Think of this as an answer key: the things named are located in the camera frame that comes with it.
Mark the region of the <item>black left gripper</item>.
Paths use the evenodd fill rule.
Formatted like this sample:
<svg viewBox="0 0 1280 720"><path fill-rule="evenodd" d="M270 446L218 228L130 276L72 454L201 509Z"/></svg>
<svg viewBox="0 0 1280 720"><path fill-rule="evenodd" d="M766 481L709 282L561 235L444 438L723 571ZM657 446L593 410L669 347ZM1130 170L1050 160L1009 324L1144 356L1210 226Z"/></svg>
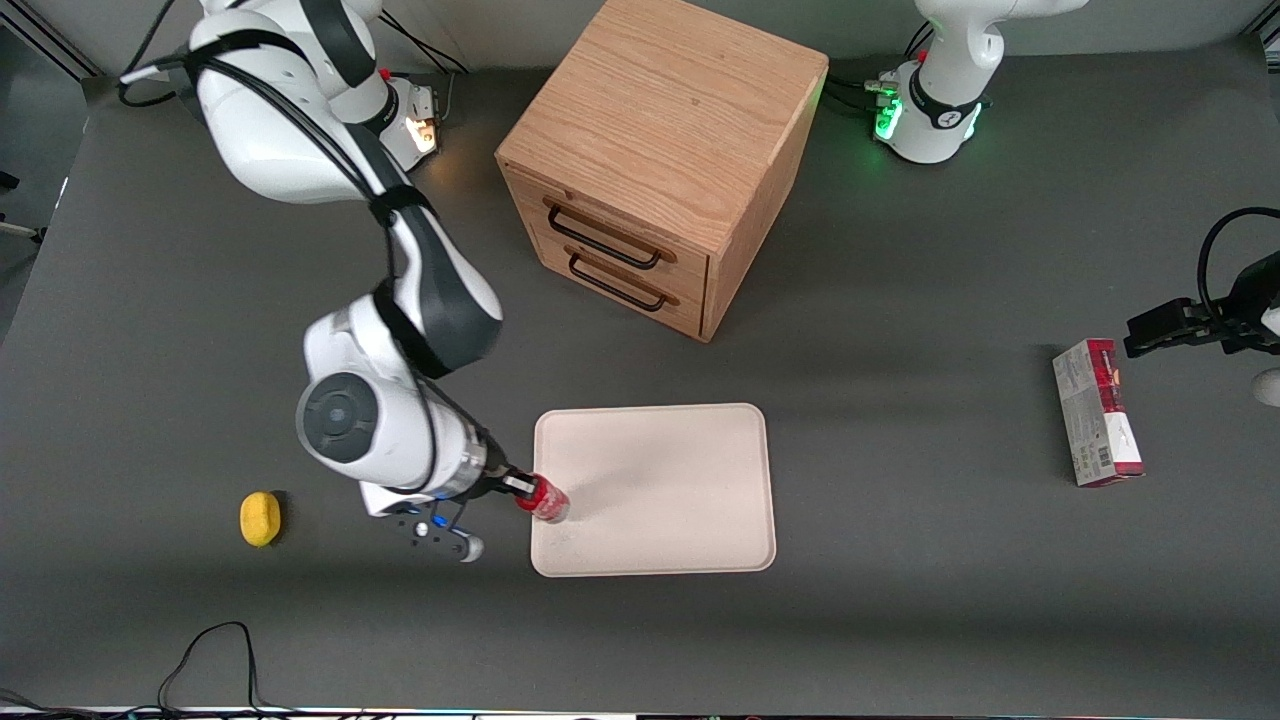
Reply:
<svg viewBox="0 0 1280 720"><path fill-rule="evenodd" d="M1169 300L1126 322L1129 334L1124 338L1124 348L1129 359L1161 348L1216 342L1226 355L1247 350L1279 354L1279 252L1248 265L1228 295L1217 300L1210 297L1208 265L1210 254L1203 251L1198 258L1198 295L1211 328L1202 325L1198 302L1185 297Z"/></svg>

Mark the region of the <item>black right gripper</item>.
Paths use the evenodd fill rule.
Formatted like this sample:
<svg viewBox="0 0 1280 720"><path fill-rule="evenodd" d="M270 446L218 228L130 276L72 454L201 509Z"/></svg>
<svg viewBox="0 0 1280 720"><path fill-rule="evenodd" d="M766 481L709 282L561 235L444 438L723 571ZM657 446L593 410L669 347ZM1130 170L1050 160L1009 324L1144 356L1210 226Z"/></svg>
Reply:
<svg viewBox="0 0 1280 720"><path fill-rule="evenodd" d="M541 478L517 468L509 468L506 452L493 437L483 438L485 460L480 477L466 492L466 500L472 501L489 493L509 495L515 502L529 501L529 488L538 488Z"/></svg>

